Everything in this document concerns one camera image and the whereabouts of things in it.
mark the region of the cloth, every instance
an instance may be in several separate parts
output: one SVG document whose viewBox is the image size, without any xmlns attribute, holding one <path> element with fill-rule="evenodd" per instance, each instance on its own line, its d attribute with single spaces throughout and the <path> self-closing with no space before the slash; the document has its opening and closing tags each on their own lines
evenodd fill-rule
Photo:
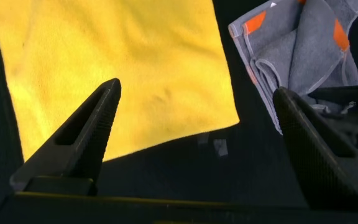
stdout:
<svg viewBox="0 0 358 224">
<path fill-rule="evenodd" d="M 239 121 L 210 0 L 4 0 L 0 48 L 24 159 L 114 77 L 105 161 Z"/>
<path fill-rule="evenodd" d="M 272 97 L 278 87 L 315 105 L 307 94 L 318 87 L 358 85 L 347 39 L 357 16 L 358 0 L 272 0 L 229 25 L 277 131 Z"/>
</svg>

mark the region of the orange patch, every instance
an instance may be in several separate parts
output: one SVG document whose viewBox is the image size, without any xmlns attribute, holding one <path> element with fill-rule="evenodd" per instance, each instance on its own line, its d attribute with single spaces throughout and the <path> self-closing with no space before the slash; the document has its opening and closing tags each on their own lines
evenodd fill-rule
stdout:
<svg viewBox="0 0 358 224">
<path fill-rule="evenodd" d="M 247 34 L 253 33 L 255 30 L 259 29 L 262 26 L 262 23 L 265 20 L 266 11 L 261 12 L 260 14 L 254 16 L 252 19 L 248 20 L 242 28 L 247 31 Z"/>
<path fill-rule="evenodd" d="M 247 67 L 247 72 L 249 74 L 249 77 L 251 78 L 252 83 L 254 85 L 258 84 L 258 80 L 256 79 L 254 72 L 251 69 L 249 69 L 248 67 Z"/>
<path fill-rule="evenodd" d="M 342 28 L 342 25 L 339 23 L 338 19 L 335 19 L 335 26 L 334 26 L 334 40 L 336 44 L 341 48 L 344 52 L 349 47 L 350 43 L 347 39 L 346 33 Z"/>
</svg>

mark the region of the gray towel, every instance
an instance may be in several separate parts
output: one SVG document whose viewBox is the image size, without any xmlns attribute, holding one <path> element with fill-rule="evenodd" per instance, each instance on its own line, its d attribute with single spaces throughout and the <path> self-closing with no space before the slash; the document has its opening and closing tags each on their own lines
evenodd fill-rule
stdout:
<svg viewBox="0 0 358 224">
<path fill-rule="evenodd" d="M 316 105 L 307 94 L 318 87 L 358 85 L 347 39 L 357 16 L 358 0 L 270 0 L 229 25 L 277 131 L 272 97 L 278 87 Z"/>
</svg>

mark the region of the yellow microfiber towel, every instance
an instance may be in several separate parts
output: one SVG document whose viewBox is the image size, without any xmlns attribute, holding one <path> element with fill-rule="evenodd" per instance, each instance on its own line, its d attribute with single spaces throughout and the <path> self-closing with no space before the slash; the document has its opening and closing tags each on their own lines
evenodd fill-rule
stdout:
<svg viewBox="0 0 358 224">
<path fill-rule="evenodd" d="M 211 0 L 0 0 L 0 48 L 25 160 L 114 77 L 104 161 L 239 121 Z"/>
</svg>

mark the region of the orange stripe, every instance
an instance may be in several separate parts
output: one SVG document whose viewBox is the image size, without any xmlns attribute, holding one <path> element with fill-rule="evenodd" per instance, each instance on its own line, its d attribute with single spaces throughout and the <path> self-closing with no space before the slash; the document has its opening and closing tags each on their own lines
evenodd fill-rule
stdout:
<svg viewBox="0 0 358 224">
<path fill-rule="evenodd" d="M 253 33 L 255 30 L 259 29 L 262 26 L 262 23 L 265 20 L 266 11 L 261 12 L 260 14 L 254 16 L 252 19 L 248 20 L 242 28 L 247 31 L 247 34 Z"/>
<path fill-rule="evenodd" d="M 254 72 L 251 69 L 249 69 L 248 67 L 247 67 L 247 72 L 249 74 L 249 77 L 251 78 L 252 83 L 254 85 L 258 84 L 258 80 L 256 79 Z"/>
<path fill-rule="evenodd" d="M 350 43 L 347 39 L 346 33 L 343 30 L 341 24 L 339 23 L 338 19 L 335 19 L 335 26 L 334 26 L 334 40 L 336 44 L 341 48 L 344 52 L 349 47 Z"/>
</svg>

